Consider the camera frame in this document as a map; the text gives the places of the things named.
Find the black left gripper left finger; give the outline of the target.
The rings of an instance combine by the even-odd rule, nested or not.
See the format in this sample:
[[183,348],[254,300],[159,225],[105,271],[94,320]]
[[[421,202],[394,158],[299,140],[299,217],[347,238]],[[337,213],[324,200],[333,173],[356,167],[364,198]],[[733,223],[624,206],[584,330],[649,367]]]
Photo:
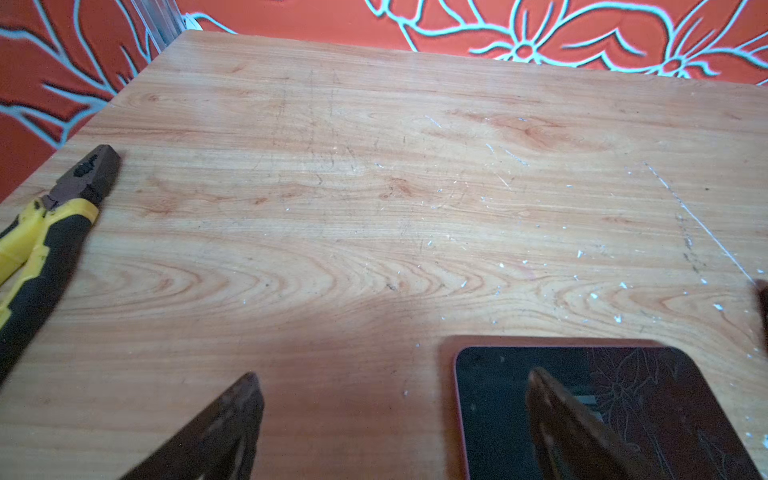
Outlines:
[[247,372],[125,479],[249,479],[264,414],[257,375]]

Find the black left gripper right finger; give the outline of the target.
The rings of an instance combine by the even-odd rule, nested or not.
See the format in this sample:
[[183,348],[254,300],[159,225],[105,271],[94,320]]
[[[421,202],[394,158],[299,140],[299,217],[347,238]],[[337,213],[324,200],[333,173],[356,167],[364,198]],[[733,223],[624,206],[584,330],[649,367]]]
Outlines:
[[547,370],[528,375],[525,395],[535,458],[544,479],[652,479],[632,451]]

